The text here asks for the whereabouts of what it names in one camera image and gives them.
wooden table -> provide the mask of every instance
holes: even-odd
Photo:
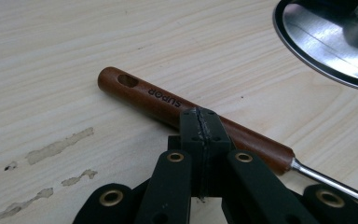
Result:
[[[0,224],[72,223],[90,194],[151,176],[162,125],[98,89],[116,66],[292,147],[358,189],[358,90],[277,37],[278,1],[1,1]],[[290,189],[312,184],[294,173]],[[192,223],[225,223],[218,199]]]

metal disc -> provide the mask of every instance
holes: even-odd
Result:
[[[358,1],[335,2],[282,0],[275,29],[303,62],[358,89]]]

black clamp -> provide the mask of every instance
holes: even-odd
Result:
[[[287,189],[254,153],[234,147],[213,111],[192,108],[180,122],[150,179],[95,190],[74,224],[188,223],[191,197],[221,197],[230,224],[358,223],[358,204],[340,191]]]

metal screwdriver shaft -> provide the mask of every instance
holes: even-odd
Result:
[[[301,162],[299,162],[297,159],[293,160],[292,163],[292,170],[295,170],[299,173],[301,173],[304,176],[307,176],[313,180],[316,180],[320,183],[324,183],[330,187],[333,187],[335,189],[339,189],[342,192],[345,192],[346,194],[352,196],[355,200],[358,201],[358,190],[353,189],[345,184],[342,184],[335,179],[328,177],[326,175],[323,175],[315,170],[312,170],[311,168],[303,165]]]

wooden screwdriver handle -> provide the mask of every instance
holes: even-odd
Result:
[[[198,106],[115,67],[107,67],[100,73],[98,86],[175,128],[179,128],[182,111]],[[291,169],[295,154],[290,147],[229,119],[221,116],[220,119],[236,148],[253,151],[277,175]]]

